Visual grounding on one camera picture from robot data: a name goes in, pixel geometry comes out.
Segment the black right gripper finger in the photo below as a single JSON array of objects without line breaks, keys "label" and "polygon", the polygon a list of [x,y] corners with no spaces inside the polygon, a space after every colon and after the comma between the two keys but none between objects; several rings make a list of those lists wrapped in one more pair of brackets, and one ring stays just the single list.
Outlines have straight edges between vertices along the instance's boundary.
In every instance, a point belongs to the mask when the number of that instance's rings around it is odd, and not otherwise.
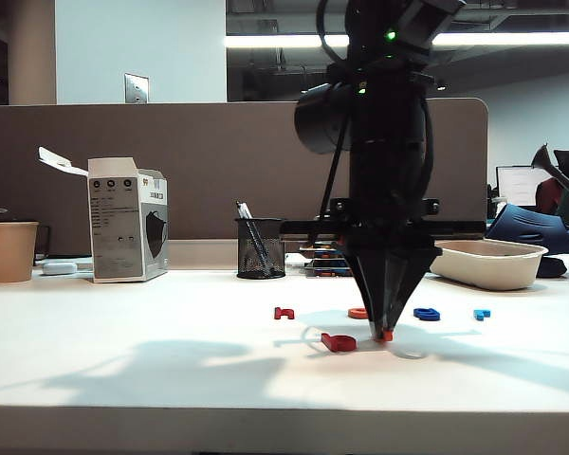
[{"label": "black right gripper finger", "polygon": [[387,311],[387,330],[393,331],[404,307],[424,275],[430,270],[433,257],[394,257],[389,278],[392,278],[392,293]]},{"label": "black right gripper finger", "polygon": [[387,328],[389,293],[384,248],[347,246],[344,257],[358,285],[373,336],[383,336]]}]

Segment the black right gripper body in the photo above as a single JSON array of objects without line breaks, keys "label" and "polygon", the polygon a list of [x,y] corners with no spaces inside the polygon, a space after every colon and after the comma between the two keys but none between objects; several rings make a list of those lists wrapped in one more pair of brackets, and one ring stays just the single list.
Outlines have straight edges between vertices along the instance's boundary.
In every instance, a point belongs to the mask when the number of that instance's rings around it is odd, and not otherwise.
[{"label": "black right gripper body", "polygon": [[383,190],[389,182],[380,167],[372,183],[363,173],[350,172],[349,196],[333,198],[331,190],[340,161],[336,152],[327,178],[319,216],[312,220],[287,220],[280,226],[285,241],[312,245],[317,241],[348,238],[352,229],[411,228],[435,240],[477,240],[486,231],[486,152],[444,150],[432,154],[431,180],[423,199],[406,203],[354,196],[354,187]]}]

